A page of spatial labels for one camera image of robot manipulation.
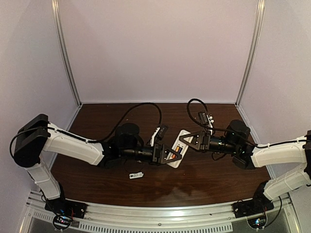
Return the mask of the white remote control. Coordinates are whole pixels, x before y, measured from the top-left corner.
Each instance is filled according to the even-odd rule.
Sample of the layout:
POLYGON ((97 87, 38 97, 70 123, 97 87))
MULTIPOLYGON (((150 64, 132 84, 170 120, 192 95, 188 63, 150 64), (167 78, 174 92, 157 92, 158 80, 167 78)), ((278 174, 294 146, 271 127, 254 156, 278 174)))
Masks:
POLYGON ((173 146, 172 146, 172 149, 174 151, 176 151, 177 153, 181 154, 181 156, 182 156, 181 159, 176 160, 174 162, 167 163, 168 166, 173 167, 173 168, 178 168, 180 163, 182 162, 183 157, 185 156, 189 146, 187 144, 185 144, 184 142, 180 141, 179 137, 187 135, 187 134, 189 134, 188 131, 181 130, 179 135, 177 136, 173 146))

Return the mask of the white battery cover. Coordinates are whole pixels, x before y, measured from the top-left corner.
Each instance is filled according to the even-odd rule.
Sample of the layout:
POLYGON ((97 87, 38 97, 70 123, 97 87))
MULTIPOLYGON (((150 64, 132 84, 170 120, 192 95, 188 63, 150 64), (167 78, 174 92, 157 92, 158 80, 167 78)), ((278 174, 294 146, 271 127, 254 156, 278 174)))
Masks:
POLYGON ((144 176, 143 172, 130 173, 129 174, 129 179, 138 179, 138 178, 142 178, 143 176, 144 176))

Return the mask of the orange battery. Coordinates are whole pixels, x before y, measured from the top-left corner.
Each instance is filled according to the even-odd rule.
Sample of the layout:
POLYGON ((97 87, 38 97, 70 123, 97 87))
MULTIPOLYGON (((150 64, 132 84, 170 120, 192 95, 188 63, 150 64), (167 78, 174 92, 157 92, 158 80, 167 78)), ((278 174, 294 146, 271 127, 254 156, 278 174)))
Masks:
POLYGON ((174 159, 174 158, 176 157, 177 154, 178 154, 178 153, 175 151, 175 153, 172 153, 171 158, 174 159))

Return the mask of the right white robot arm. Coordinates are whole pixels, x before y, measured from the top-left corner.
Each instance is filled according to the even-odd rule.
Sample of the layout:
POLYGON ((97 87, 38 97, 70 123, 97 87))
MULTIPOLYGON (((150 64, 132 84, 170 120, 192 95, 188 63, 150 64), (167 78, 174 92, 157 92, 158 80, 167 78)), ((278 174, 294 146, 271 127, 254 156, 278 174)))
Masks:
POLYGON ((297 139, 272 143, 253 144, 248 141, 250 128, 241 120, 232 120, 223 136, 214 136, 216 128, 201 124, 203 131, 180 136, 180 141, 200 152, 230 154, 233 163, 242 169, 255 169, 273 164, 298 163, 299 165, 278 178, 262 182, 253 199, 269 203, 289 191, 311 184, 311 134, 297 139))

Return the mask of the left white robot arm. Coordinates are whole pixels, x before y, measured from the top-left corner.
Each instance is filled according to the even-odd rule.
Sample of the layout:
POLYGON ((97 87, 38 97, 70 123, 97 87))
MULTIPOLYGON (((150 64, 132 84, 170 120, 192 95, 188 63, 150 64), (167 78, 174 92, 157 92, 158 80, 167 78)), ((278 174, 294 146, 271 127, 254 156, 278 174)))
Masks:
POLYGON ((17 165, 24 168, 47 200, 63 200, 61 184, 47 168, 42 152, 54 152, 89 163, 110 167, 121 159, 135 160, 150 165, 166 165, 182 160, 182 154, 155 141, 160 133, 157 128, 150 145, 145 145, 139 127, 125 123, 115 129, 108 141, 96 141, 65 131, 39 114, 12 138, 9 152, 17 165))

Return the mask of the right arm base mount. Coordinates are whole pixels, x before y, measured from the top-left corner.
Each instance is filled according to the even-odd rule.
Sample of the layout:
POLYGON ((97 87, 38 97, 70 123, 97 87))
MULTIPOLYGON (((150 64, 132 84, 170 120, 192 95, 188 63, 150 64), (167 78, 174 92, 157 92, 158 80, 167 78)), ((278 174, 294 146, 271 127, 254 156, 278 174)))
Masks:
POLYGON ((274 209, 274 204, 263 194, 255 195, 250 200, 239 200, 232 204, 235 218, 252 216, 274 209))

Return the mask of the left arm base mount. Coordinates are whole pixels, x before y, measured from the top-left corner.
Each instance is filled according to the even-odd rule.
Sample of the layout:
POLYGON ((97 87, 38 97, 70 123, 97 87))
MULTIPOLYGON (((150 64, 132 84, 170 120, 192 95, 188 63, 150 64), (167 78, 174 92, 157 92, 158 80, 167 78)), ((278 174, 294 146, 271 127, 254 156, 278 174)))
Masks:
POLYGON ((46 200, 45 210, 51 211, 56 215, 71 218, 83 219, 86 213, 87 204, 83 202, 63 200, 61 198, 46 200))

